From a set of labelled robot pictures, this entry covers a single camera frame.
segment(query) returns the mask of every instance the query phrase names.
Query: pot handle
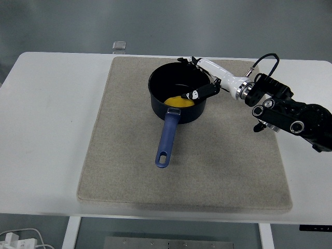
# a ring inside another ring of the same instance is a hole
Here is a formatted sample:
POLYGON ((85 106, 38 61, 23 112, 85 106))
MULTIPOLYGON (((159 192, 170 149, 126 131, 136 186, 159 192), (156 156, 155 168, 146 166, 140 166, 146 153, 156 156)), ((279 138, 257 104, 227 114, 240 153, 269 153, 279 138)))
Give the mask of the pot handle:
POLYGON ((180 109, 168 108, 165 114, 165 123, 162 128, 155 161, 156 165, 160 168, 165 168, 170 163, 176 126, 181 118, 180 113, 180 109))

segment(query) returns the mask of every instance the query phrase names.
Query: metal plate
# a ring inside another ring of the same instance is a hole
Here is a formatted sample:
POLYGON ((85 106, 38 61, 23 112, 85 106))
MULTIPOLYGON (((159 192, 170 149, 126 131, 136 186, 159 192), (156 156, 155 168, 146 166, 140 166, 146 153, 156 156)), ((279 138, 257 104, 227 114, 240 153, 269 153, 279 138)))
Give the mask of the metal plate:
POLYGON ((232 242, 106 237, 104 249, 234 249, 232 242))

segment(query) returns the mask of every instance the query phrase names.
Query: black saucepan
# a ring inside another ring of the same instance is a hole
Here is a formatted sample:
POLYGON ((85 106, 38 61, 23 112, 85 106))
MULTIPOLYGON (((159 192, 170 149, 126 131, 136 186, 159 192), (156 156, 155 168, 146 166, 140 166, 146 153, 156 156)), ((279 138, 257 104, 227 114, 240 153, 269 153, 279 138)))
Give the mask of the black saucepan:
POLYGON ((164 120, 155 161, 158 167, 165 168, 170 162, 177 124, 196 120, 203 113, 206 103, 206 99, 199 99, 190 107, 172 107, 164 104, 165 100, 209 83, 205 73, 194 65, 181 62, 165 64, 151 74, 148 82, 151 106, 156 115, 164 120))

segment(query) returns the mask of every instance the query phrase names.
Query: felt pad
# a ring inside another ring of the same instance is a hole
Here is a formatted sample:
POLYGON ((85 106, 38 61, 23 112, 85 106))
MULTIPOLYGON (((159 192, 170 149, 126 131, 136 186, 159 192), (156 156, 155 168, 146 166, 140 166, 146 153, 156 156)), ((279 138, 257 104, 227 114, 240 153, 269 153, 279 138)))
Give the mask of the felt pad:
MULTIPOLYGON (((163 120, 152 110, 148 79, 156 68, 175 61, 114 58, 78 199, 151 210, 289 211, 292 201, 274 132, 254 133, 258 122, 252 108, 223 90, 207 99, 197 120, 178 125, 169 166, 156 167, 163 120)), ((235 76, 252 66, 246 61, 215 62, 235 76)))

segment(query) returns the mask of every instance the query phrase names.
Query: yellow object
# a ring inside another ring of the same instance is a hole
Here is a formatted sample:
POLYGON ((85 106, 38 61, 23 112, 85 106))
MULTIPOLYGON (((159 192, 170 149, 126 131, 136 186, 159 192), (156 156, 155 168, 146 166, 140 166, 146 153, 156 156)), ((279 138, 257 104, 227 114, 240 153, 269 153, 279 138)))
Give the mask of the yellow object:
POLYGON ((182 99, 181 96, 169 98, 164 102, 164 104, 173 107, 189 107, 195 105, 193 100, 182 99))

